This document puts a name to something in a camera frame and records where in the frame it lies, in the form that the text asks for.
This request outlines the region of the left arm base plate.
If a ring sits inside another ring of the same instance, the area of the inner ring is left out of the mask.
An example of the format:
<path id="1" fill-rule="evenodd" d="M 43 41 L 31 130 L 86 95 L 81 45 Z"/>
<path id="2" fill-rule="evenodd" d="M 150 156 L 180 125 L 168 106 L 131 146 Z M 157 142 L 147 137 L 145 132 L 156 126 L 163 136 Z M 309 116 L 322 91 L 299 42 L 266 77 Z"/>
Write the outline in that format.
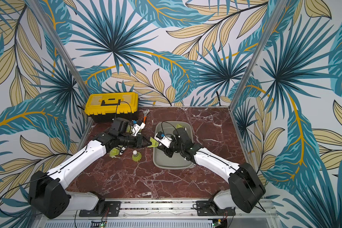
<path id="1" fill-rule="evenodd" d="M 80 217 L 118 217 L 121 207 L 120 201 L 101 201 L 93 210 L 81 210 Z"/>

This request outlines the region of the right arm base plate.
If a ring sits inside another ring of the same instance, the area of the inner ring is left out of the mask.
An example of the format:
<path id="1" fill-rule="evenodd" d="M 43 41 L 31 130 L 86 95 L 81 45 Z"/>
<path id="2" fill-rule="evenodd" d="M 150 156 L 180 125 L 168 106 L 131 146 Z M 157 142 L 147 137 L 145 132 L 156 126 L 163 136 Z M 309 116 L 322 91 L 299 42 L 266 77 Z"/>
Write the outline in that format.
<path id="1" fill-rule="evenodd" d="M 197 211 L 198 216 L 235 216 L 235 208 L 219 209 L 214 202 L 208 200 L 198 200 L 193 208 Z"/>

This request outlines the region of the yellow-green shuttlecock seven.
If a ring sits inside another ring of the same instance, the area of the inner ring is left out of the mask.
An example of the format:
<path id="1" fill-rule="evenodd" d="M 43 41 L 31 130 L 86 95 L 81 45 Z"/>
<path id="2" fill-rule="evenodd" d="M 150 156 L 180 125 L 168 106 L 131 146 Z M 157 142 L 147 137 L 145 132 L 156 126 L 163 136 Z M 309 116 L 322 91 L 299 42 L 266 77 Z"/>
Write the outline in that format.
<path id="1" fill-rule="evenodd" d="M 134 162 L 139 162 L 142 159 L 142 154 L 136 150 L 133 150 L 132 160 Z"/>

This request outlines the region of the aluminium frame post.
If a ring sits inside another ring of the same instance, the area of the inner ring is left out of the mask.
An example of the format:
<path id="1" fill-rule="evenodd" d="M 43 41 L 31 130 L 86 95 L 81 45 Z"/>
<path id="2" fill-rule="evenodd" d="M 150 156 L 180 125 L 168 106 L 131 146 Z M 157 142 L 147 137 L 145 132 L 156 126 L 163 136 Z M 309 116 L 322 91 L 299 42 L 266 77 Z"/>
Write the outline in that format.
<path id="1" fill-rule="evenodd" d="M 238 85 L 238 88 L 234 94 L 234 97 L 232 99 L 232 102 L 229 107 L 229 111 L 232 114 L 234 108 L 237 106 L 237 102 L 239 97 L 241 96 L 243 92 L 243 88 L 246 86 L 249 76 L 252 73 L 253 67 L 255 66 L 257 59 L 259 55 L 262 53 L 264 47 L 266 46 L 268 39 L 270 38 L 271 34 L 273 33 L 274 27 L 277 24 L 279 17 L 283 13 L 284 7 L 286 6 L 287 1 L 277 1 L 274 11 L 272 12 L 271 17 L 267 21 L 267 26 L 264 32 L 261 34 L 260 40 L 255 48 L 255 51 L 253 52 L 253 55 L 250 59 L 250 62 L 244 72 L 244 75 L 242 79 L 240 80 L 240 83 Z"/>
<path id="2" fill-rule="evenodd" d="M 57 34 L 54 23 L 50 22 L 49 17 L 45 14 L 44 9 L 42 8 L 39 1 L 35 0 L 28 0 L 28 5 L 32 9 L 34 15 L 37 17 L 38 21 L 42 25 L 45 32 L 48 34 L 49 38 L 51 39 L 54 48 L 57 49 L 59 55 L 62 57 L 62 60 L 67 65 L 69 71 L 71 72 L 72 76 L 78 83 L 79 88 L 83 91 L 85 99 L 88 99 L 90 93 L 86 88 L 84 81 L 81 78 L 79 71 L 77 70 L 75 64 L 73 63 L 70 55 L 66 51 L 62 41 L 60 40 L 59 35 Z"/>

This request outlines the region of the yellow-green shuttlecock six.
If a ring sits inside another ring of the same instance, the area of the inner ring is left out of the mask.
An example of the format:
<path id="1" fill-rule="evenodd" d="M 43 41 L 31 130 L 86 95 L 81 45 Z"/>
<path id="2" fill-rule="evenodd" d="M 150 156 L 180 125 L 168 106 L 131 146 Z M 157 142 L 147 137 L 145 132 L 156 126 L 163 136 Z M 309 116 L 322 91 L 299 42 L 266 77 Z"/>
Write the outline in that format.
<path id="1" fill-rule="evenodd" d="M 157 140 L 155 140 L 154 138 L 150 138 L 150 143 L 148 145 L 149 148 L 155 148 L 159 146 L 159 142 Z"/>

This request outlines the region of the yellow-green shuttlecock five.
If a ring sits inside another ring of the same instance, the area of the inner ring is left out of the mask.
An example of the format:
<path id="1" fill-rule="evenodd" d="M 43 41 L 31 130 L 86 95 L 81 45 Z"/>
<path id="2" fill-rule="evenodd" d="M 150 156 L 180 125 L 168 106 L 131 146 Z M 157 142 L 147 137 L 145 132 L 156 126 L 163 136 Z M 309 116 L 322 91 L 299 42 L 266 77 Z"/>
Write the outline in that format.
<path id="1" fill-rule="evenodd" d="M 133 132 L 133 128 L 132 128 L 131 126 L 128 126 L 128 127 L 126 128 L 126 132 L 127 132 L 127 133 L 132 133 L 132 132 Z"/>

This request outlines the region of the grey plastic storage tray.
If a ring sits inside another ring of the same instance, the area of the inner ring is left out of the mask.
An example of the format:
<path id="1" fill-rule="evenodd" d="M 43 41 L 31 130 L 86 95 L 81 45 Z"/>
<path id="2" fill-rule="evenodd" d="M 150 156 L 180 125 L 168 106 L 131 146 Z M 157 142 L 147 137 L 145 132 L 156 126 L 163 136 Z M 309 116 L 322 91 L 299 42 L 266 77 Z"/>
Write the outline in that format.
<path id="1" fill-rule="evenodd" d="M 188 136 L 193 141 L 192 126 L 187 122 L 168 121 L 168 123 L 158 123 L 155 129 L 155 134 L 161 132 L 163 129 L 168 137 L 170 137 L 170 134 L 174 131 L 174 128 L 171 127 L 171 125 L 174 127 L 177 127 L 177 125 L 184 127 Z M 153 162 L 155 166 L 169 170 L 188 169 L 194 166 L 194 163 L 185 160 L 179 153 L 174 153 L 172 158 L 170 158 L 162 150 L 157 148 L 153 149 Z"/>

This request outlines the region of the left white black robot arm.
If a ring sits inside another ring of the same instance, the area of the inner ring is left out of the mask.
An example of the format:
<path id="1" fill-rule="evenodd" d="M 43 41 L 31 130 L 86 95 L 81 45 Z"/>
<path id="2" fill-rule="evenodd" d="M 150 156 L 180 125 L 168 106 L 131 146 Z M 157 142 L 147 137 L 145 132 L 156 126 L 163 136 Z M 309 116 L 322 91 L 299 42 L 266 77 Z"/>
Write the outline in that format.
<path id="1" fill-rule="evenodd" d="M 28 203 L 49 219 L 66 211 L 87 211 L 95 215 L 106 212 L 105 199 L 95 192 L 68 192 L 69 184 L 93 162 L 115 149 L 158 146 L 141 131 L 143 122 L 135 126 L 124 118 L 115 118 L 112 125 L 97 134 L 78 153 L 47 172 L 37 171 L 30 179 Z"/>

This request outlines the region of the left aluminium frame post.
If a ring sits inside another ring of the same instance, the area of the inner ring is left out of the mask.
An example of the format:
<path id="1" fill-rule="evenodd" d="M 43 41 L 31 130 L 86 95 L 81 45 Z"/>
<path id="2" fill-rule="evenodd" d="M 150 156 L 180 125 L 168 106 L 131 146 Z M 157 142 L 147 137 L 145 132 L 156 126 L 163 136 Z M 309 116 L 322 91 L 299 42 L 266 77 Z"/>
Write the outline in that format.
<path id="1" fill-rule="evenodd" d="M 42 25 L 45 32 L 48 34 L 49 38 L 51 39 L 54 48 L 57 49 L 59 55 L 62 57 L 62 60 L 67 65 L 69 71 L 71 72 L 72 76 L 78 83 L 79 88 L 83 91 L 85 99 L 88 99 L 90 93 L 86 88 L 84 81 L 81 78 L 79 71 L 77 70 L 75 64 L 73 63 L 70 55 L 66 51 L 62 41 L 60 40 L 59 35 L 57 34 L 54 23 L 50 22 L 49 17 L 45 14 L 44 9 L 42 8 L 39 1 L 35 0 L 28 0 L 28 5 L 32 9 L 34 15 L 37 17 L 38 21 Z"/>

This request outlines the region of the aluminium front rail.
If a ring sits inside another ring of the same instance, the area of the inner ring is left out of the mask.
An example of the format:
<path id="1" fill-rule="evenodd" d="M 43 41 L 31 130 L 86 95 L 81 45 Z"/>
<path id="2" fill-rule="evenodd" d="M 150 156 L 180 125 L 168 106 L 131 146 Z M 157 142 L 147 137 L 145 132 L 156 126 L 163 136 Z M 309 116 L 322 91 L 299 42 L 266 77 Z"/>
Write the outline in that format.
<path id="1" fill-rule="evenodd" d="M 35 218 L 33 228 L 281 228 L 275 206 L 269 199 L 250 213 L 237 207 L 219 214 L 207 209 L 203 198 L 108 199 L 106 215 L 68 211 L 55 219 Z"/>

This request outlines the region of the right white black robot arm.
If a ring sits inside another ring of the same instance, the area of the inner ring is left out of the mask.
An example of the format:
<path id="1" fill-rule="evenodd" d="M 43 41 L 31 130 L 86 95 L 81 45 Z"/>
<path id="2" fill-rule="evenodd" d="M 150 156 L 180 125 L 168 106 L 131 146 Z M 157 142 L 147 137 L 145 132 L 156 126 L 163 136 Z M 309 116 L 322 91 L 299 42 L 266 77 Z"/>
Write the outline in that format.
<path id="1" fill-rule="evenodd" d="M 228 161 L 209 151 L 199 143 L 193 143 L 184 128 L 176 128 L 172 134 L 161 131 L 155 134 L 158 149 L 167 156 L 180 154 L 185 160 L 203 166 L 225 180 L 230 189 L 216 193 L 212 204 L 218 209 L 237 207 L 250 213 L 259 204 L 266 189 L 249 163 Z"/>

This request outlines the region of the right aluminium frame post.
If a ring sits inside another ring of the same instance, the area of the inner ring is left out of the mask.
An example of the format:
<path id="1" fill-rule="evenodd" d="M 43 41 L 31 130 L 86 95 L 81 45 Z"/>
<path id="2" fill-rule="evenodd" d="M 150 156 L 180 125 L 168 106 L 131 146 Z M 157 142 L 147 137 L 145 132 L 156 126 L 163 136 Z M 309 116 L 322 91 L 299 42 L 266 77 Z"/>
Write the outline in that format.
<path id="1" fill-rule="evenodd" d="M 232 99 L 232 102 L 229 107 L 229 111 L 232 114 L 234 108 L 237 106 L 237 102 L 239 97 L 241 96 L 243 92 L 243 88 L 246 86 L 249 76 L 252 73 L 253 67 L 255 66 L 257 59 L 259 55 L 262 53 L 264 47 L 266 46 L 268 39 L 270 38 L 271 34 L 273 33 L 274 27 L 277 24 L 279 17 L 283 13 L 284 7 L 286 6 L 287 1 L 277 1 L 274 11 L 272 12 L 271 17 L 267 21 L 267 26 L 264 32 L 261 34 L 260 40 L 255 48 L 255 51 L 253 52 L 253 55 L 250 59 L 250 62 L 244 72 L 244 75 L 242 79 L 240 80 L 240 83 L 238 85 L 238 88 L 234 94 L 234 97 Z"/>

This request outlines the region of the yellow black toolbox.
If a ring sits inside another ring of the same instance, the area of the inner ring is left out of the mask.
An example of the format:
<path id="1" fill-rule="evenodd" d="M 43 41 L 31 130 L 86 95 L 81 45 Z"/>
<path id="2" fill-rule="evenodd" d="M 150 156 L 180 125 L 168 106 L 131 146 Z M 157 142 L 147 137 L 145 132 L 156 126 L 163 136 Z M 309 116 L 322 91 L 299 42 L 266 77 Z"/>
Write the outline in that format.
<path id="1" fill-rule="evenodd" d="M 95 123 L 109 123 L 114 118 L 132 121 L 138 119 L 139 96 L 135 92 L 90 95 L 85 114 Z"/>

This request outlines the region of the yellow-green shuttlecock eight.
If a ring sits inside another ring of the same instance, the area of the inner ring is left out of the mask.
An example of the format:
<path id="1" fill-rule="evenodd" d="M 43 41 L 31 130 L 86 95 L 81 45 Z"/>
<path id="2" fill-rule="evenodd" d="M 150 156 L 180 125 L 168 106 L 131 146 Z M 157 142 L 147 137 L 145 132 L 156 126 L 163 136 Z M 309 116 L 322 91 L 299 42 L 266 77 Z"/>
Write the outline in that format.
<path id="1" fill-rule="evenodd" d="M 116 158 L 117 156 L 122 156 L 125 150 L 126 150 L 125 147 L 116 147 L 116 148 L 113 148 L 113 149 L 109 152 L 109 156 L 110 156 L 111 158 Z"/>

